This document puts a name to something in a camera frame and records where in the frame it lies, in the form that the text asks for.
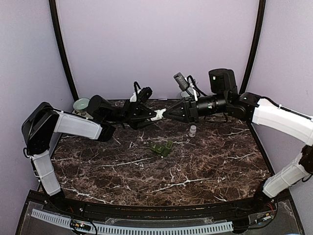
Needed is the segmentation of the white pill bottle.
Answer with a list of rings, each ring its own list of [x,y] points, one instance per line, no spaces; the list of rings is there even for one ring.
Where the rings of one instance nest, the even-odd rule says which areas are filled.
[[[163,114],[164,114],[165,111],[166,111],[165,108],[164,109],[155,110],[156,116],[151,118],[150,120],[151,121],[158,121],[158,120],[163,119]]]
[[[189,136],[195,137],[196,136],[197,127],[195,125],[191,125],[189,129]]]

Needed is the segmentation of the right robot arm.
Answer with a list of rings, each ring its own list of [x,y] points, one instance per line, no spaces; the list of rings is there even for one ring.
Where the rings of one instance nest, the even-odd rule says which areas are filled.
[[[305,146],[299,155],[275,175],[260,185],[250,200],[250,209],[261,212],[283,190],[313,173],[313,118],[275,103],[270,98],[253,93],[239,94],[233,70],[209,71],[213,95],[185,97],[166,109],[163,117],[185,123],[198,122],[200,117],[225,113],[231,117],[267,126],[288,134]]]

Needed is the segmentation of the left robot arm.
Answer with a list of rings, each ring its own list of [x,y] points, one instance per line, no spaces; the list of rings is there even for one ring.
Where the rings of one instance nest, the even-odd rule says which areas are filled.
[[[118,107],[95,95],[87,106],[89,117],[61,111],[43,102],[22,124],[26,144],[24,156],[31,160],[35,176],[45,192],[52,196],[49,204],[56,212],[66,213],[69,203],[58,195],[62,190],[49,151],[53,134],[69,134],[107,142],[113,136],[116,125],[127,124],[137,130],[155,122],[157,112],[146,107],[144,101],[142,98],[133,98]]]

